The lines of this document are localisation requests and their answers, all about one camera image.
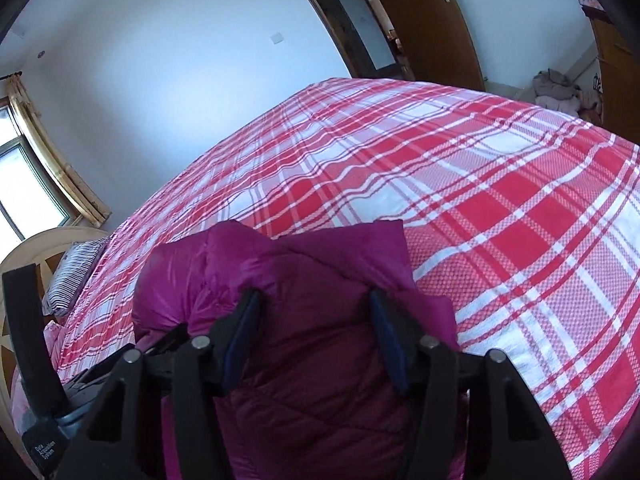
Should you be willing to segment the striped grey white pillow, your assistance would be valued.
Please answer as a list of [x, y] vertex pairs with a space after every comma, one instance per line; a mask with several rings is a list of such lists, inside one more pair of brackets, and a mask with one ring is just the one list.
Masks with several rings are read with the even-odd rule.
[[43, 296], [42, 313], [62, 320], [75, 307], [88, 279], [102, 257], [108, 238], [86, 240], [70, 245], [52, 275]]

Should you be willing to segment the brown wooden cabinet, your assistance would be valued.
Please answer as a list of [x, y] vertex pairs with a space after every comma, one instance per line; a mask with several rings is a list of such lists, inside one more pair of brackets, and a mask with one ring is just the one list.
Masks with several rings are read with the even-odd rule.
[[578, 0], [598, 50], [605, 129], [639, 143], [639, 62], [597, 0]]

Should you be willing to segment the yellow right curtain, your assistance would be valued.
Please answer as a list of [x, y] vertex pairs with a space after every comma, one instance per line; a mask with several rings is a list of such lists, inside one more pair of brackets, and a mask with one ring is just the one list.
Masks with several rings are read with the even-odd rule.
[[27, 94], [21, 77], [13, 74], [7, 76], [4, 81], [9, 108], [16, 119], [18, 131], [26, 138], [47, 175], [82, 218], [96, 228], [104, 226], [106, 220], [111, 217], [111, 209], [88, 187], [55, 146]]

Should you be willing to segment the magenta puffer down jacket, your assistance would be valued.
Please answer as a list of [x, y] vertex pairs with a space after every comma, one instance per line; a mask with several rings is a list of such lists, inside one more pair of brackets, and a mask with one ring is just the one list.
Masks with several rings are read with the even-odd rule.
[[384, 290], [424, 333], [457, 341], [454, 307], [413, 281], [398, 221], [273, 240], [239, 222], [155, 247], [132, 300], [149, 344], [179, 324], [206, 334], [242, 292], [268, 299], [239, 387], [216, 403], [240, 479], [389, 479], [408, 412], [388, 378], [366, 305]]

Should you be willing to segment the red white plaid bedspread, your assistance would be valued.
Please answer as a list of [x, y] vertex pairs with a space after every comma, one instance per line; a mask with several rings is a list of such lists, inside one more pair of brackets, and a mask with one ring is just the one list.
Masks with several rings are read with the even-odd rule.
[[583, 120], [438, 84], [333, 78], [195, 159], [122, 222], [54, 336], [70, 379], [134, 338], [152, 249], [238, 220], [271, 237], [399, 220], [462, 348], [503, 349], [577, 479], [639, 403], [639, 150]]

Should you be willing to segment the pile of grey pink clothes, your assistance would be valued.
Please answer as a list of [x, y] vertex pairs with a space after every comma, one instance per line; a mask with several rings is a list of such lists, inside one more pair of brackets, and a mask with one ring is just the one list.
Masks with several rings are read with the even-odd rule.
[[584, 90], [551, 68], [541, 70], [532, 84], [538, 106], [600, 124], [602, 99], [597, 90]]

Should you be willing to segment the window with grey frame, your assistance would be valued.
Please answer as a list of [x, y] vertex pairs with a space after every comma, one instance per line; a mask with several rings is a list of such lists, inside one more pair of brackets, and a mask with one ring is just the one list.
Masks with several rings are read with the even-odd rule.
[[1, 259], [40, 232], [67, 226], [77, 210], [54, 183], [1, 99]]

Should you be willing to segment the brown wooden door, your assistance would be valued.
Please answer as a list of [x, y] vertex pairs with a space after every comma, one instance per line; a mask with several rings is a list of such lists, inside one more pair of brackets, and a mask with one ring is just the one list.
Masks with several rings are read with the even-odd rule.
[[483, 91], [484, 78], [457, 0], [380, 0], [414, 78]]

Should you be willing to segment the white wall switch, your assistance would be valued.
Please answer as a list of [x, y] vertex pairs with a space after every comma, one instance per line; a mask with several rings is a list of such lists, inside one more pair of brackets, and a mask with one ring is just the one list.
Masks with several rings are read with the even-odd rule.
[[280, 44], [284, 40], [284, 37], [280, 32], [276, 32], [270, 39], [273, 44]]

